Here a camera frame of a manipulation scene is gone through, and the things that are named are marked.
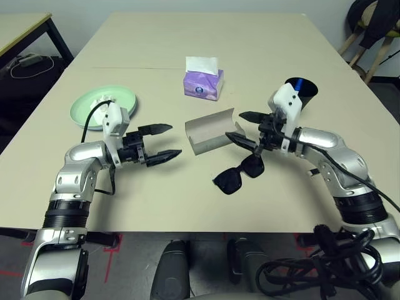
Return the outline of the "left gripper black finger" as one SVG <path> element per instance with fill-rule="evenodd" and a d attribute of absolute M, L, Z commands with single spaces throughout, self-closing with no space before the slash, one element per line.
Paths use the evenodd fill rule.
<path fill-rule="evenodd" d="M 160 151 L 157 154 L 153 156 L 148 156 L 145 159 L 145 163 L 147 166 L 156 166 L 158 164 L 166 163 L 169 160 L 175 158 L 176 156 L 180 155 L 182 153 L 181 150 L 165 150 L 165 151 Z"/>
<path fill-rule="evenodd" d="M 169 124 L 150 124 L 150 125 L 145 125 L 145 126 L 139 126 L 137 130 L 142 136 L 147 136 L 147 135 L 157 135 L 164 133 L 173 127 Z"/>

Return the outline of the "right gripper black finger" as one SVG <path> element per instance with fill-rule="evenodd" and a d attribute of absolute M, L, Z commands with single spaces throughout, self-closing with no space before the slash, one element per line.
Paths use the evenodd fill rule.
<path fill-rule="evenodd" d="M 255 156 L 260 156 L 263 148 L 255 141 L 248 139 L 245 135 L 238 132 L 226 132 L 226 137 L 237 146 L 251 151 Z"/>
<path fill-rule="evenodd" d="M 261 124 L 266 117 L 264 113 L 254 112 L 254 111 L 246 111 L 239 114 L 240 118 L 245 119 L 250 123 Z"/>

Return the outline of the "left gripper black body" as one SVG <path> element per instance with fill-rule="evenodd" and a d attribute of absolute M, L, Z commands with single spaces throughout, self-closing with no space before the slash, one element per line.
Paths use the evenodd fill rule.
<path fill-rule="evenodd" d="M 143 136 L 139 131 L 128 132 L 122 138 L 120 160 L 122 163 L 133 162 L 144 164 L 146 162 Z"/>

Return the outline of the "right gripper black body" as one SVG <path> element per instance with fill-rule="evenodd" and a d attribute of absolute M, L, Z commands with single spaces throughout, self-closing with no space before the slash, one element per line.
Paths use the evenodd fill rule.
<path fill-rule="evenodd" d="M 281 129 L 286 120 L 275 113 L 258 114 L 260 138 L 257 152 L 262 153 L 263 150 L 273 151 L 281 148 L 283 142 L 283 133 Z"/>

